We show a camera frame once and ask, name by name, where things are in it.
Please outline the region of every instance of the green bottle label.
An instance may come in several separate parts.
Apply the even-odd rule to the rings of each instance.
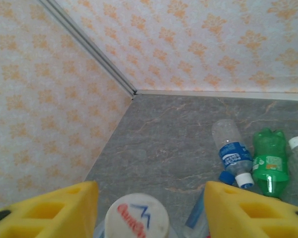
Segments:
[[[283,159],[276,156],[260,155],[255,157],[253,162],[253,171],[274,170],[286,172],[286,169],[286,166],[283,166]]]

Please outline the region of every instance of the bottle cap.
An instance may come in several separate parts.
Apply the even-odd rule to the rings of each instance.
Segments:
[[[143,193],[119,198],[105,217],[105,237],[168,238],[169,216],[154,197]]]
[[[254,180],[250,173],[243,173],[235,177],[237,185],[240,188],[248,188],[254,185]]]
[[[219,176],[219,181],[226,183],[228,185],[232,185],[235,181],[235,177],[230,172],[222,171]]]
[[[288,141],[289,145],[290,145],[290,148],[291,149],[294,149],[298,146],[298,136],[294,137],[294,138],[291,138],[289,141]]]

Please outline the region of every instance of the yellow sponge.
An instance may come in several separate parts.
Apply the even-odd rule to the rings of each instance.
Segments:
[[[0,238],[92,238],[98,186],[82,182],[2,208]]]
[[[298,207],[220,182],[207,182],[212,238],[298,238]]]

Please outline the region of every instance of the printed logo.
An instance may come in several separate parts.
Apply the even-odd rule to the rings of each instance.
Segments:
[[[132,217],[132,215],[128,212],[128,205],[126,203],[120,204],[117,207],[117,211],[130,227],[130,229],[133,231],[133,233],[137,236],[137,238],[146,238],[144,225],[142,224],[142,222],[138,222],[134,217]]]
[[[135,205],[135,204],[130,204],[131,207],[141,209],[143,212],[141,213],[140,218],[147,218],[147,229],[149,230],[149,225],[150,225],[150,213],[147,212],[146,210],[148,209],[148,206],[142,206],[142,205]]]
[[[238,153],[234,153],[234,154],[225,155],[222,159],[223,159],[224,165],[226,166],[228,164],[234,163],[235,161],[241,160],[241,157]]]
[[[253,166],[253,171],[254,171],[254,170],[257,170],[258,167],[259,167],[259,165],[254,165],[254,166]]]

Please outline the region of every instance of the orange floral wallpaper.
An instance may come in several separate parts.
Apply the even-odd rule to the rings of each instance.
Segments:
[[[298,92],[298,0],[56,0],[137,89]]]
[[[0,0],[0,207],[85,179],[131,101],[35,0]]]

